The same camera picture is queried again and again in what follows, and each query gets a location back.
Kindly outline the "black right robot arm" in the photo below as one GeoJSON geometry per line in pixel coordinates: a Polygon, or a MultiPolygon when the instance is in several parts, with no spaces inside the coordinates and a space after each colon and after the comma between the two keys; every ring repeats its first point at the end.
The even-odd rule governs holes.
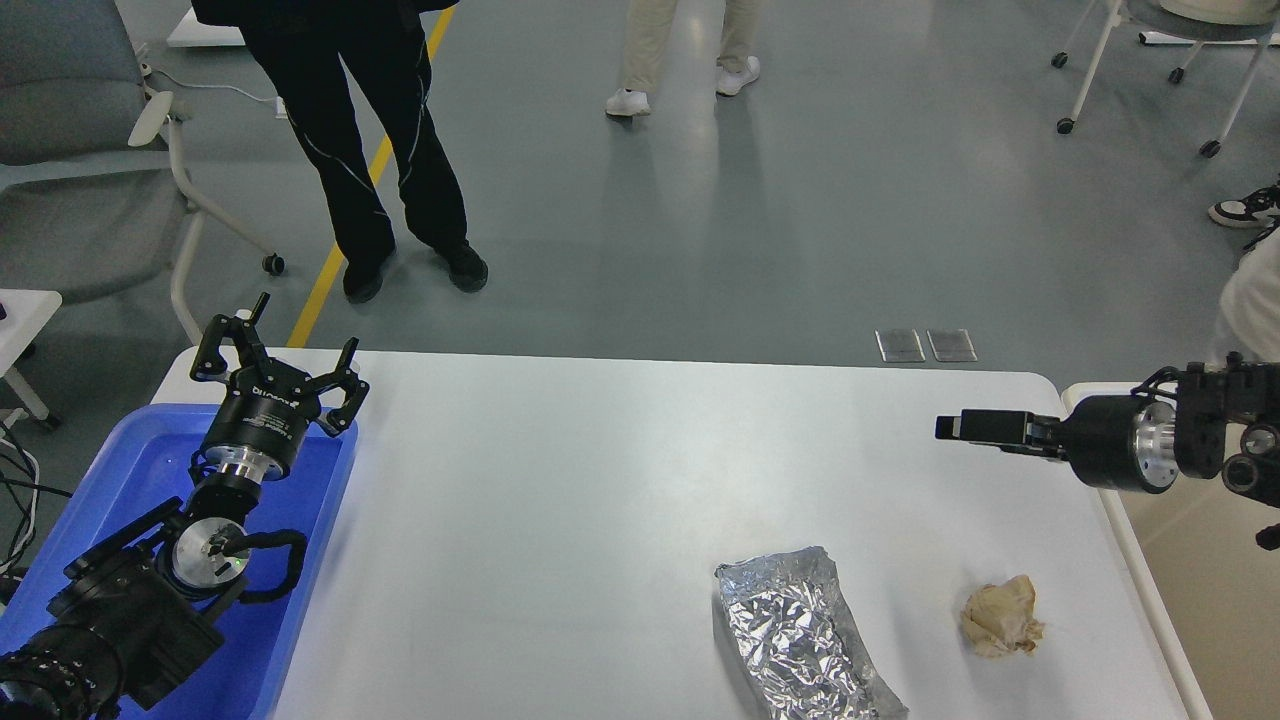
{"type": "Polygon", "coordinates": [[[1092,395],[1066,416],[1011,409],[938,415],[934,437],[1066,464],[1084,486],[1161,495],[1219,479],[1279,503],[1277,364],[1230,352],[1222,364],[1164,366],[1119,395],[1092,395]]]}

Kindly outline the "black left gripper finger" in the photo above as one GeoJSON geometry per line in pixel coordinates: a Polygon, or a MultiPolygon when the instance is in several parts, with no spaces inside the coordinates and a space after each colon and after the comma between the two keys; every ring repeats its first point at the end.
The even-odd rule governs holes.
{"type": "Polygon", "coordinates": [[[270,293],[261,293],[250,310],[247,318],[215,315],[207,324],[201,341],[196,347],[195,359],[189,369],[189,378],[196,382],[218,382],[227,384],[232,370],[229,363],[221,355],[221,347],[229,341],[236,348],[238,369],[250,368],[264,369],[270,357],[265,343],[257,333],[257,324],[268,304],[270,293]]]}
{"type": "Polygon", "coordinates": [[[329,437],[346,433],[369,395],[370,386],[353,368],[358,338],[348,338],[333,370],[306,377],[306,419],[316,423],[329,437]],[[342,402],[329,410],[323,409],[321,397],[339,389],[342,402]]]}

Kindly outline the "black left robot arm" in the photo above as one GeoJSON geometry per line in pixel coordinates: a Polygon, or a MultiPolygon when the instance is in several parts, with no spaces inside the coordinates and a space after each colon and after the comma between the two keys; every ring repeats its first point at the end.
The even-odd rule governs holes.
{"type": "Polygon", "coordinates": [[[154,707],[223,646],[216,620],[234,603],[285,598],[303,575],[307,536],[248,532],[262,487],[291,474],[305,434],[355,424],[369,383],[346,341],[333,370],[311,375],[270,356],[247,316],[215,315],[189,375],[227,389],[189,460],[192,495],[168,498],[64,569],[52,623],[3,656],[5,719],[115,719],[122,697],[154,707]]]}

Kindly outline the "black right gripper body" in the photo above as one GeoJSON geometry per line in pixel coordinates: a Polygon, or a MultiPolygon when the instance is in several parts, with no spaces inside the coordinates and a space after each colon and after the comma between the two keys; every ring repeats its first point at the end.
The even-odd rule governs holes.
{"type": "Polygon", "coordinates": [[[1171,404],[1134,395],[1091,396],[1059,439],[1076,478],[1098,489],[1160,495],[1178,478],[1171,404]]]}

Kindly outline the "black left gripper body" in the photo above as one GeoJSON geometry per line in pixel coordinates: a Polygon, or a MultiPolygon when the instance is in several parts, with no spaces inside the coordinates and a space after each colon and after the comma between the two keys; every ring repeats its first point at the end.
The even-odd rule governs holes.
{"type": "Polygon", "coordinates": [[[201,443],[210,462],[253,456],[256,482],[291,474],[308,425],[320,413],[316,395],[297,395],[308,373],[287,364],[244,366],[228,378],[227,396],[201,443]]]}

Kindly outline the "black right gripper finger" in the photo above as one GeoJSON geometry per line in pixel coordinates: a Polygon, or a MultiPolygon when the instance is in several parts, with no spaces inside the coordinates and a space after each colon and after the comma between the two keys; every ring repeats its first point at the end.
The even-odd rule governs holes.
{"type": "Polygon", "coordinates": [[[1028,411],[964,409],[957,416],[937,416],[934,437],[998,448],[1006,454],[1065,460],[1057,438],[1061,421],[1028,411]]]}

